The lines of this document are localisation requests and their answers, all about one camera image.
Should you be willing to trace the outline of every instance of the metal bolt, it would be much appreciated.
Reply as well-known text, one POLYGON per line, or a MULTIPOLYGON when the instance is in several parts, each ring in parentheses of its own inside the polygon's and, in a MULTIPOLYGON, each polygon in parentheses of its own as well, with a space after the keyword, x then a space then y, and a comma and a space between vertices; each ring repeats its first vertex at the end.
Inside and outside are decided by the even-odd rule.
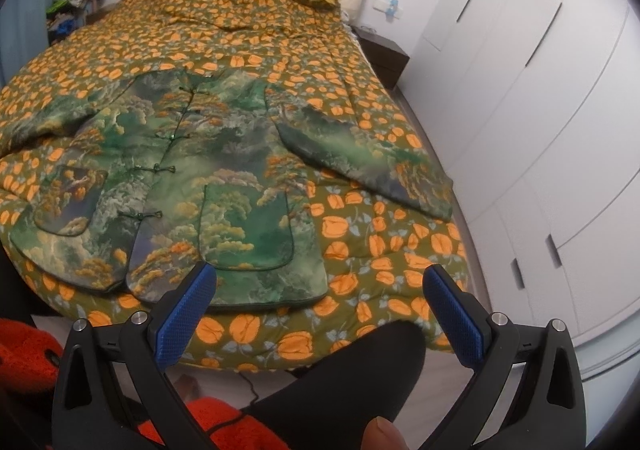
POLYGON ((496 325, 507 325, 509 318, 504 313, 493 313, 491 315, 491 321, 496 325))
POLYGON ((140 325, 146 322, 146 319, 149 318, 149 315, 144 311, 136 311, 131 315, 131 322, 135 325, 140 325))
POLYGON ((551 320, 551 327, 553 327, 559 333, 566 329, 566 325, 564 324, 564 322, 562 320, 559 320, 558 318, 551 320))
POLYGON ((82 331, 86 327, 86 320, 84 318, 76 320, 73 327, 74 331, 82 331))

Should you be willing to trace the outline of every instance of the finger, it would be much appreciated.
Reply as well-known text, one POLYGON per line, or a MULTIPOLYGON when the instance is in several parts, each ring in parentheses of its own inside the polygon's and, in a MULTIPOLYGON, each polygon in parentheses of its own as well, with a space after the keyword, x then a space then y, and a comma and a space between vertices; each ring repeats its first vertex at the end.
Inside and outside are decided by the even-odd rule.
POLYGON ((400 431, 383 417, 369 421, 362 435, 361 450, 409 450, 400 431))

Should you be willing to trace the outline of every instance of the wardrobe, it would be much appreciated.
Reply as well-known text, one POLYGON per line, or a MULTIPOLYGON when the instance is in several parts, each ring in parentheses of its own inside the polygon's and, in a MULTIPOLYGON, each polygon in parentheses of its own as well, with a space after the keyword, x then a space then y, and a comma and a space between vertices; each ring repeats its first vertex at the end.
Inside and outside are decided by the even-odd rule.
POLYGON ((401 78, 494 310, 583 377, 640 348, 640 22, 627 0, 440 0, 401 78))

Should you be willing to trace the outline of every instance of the wooden floor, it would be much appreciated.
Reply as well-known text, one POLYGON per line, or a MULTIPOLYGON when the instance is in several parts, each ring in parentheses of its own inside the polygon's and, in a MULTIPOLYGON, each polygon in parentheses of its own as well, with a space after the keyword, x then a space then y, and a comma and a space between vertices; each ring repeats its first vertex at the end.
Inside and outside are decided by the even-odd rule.
MULTIPOLYGON (((432 153, 434 159, 437 159, 428 138, 422 131, 404 96, 398 90, 392 96, 414 125, 422 143, 426 145, 427 150, 432 153)), ((471 275, 470 290, 490 310, 490 302, 478 256, 457 202, 454 203, 453 218, 466 246, 471 275)), ((37 317, 36 323, 39 328, 51 332, 62 344, 66 340, 66 334, 71 325, 71 322, 66 319, 44 317, 37 317)), ((125 394, 136 398, 135 390, 126 369, 123 366, 119 366, 116 368, 116 372, 125 394)), ((248 385, 235 372, 211 372, 210 370, 187 366, 175 366, 167 372, 172 382, 183 374, 193 376, 197 380, 198 390, 196 395, 213 396, 226 401, 236 408, 247 405, 252 399, 248 385)), ((436 351, 427 352, 420 379, 395 422, 410 449, 417 449, 428 438, 463 391, 471 375, 472 372, 462 367, 453 354, 436 351)), ((248 376, 254 383, 255 390, 261 398, 280 390, 294 380, 287 372, 259 372, 248 376)), ((513 397, 514 385, 508 386, 507 389, 510 390, 506 391, 503 398, 498 402, 494 414, 482 432, 480 439, 484 439, 497 430, 510 399, 513 397)))

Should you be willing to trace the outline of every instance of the nightstand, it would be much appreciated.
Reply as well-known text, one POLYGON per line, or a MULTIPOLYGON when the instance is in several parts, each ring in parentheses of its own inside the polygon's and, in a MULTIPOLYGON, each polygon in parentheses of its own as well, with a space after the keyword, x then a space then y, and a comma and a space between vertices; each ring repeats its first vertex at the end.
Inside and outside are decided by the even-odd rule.
POLYGON ((389 38, 368 33, 358 27, 354 27, 353 32, 378 79, 385 88, 392 90, 409 61, 409 55, 389 38))

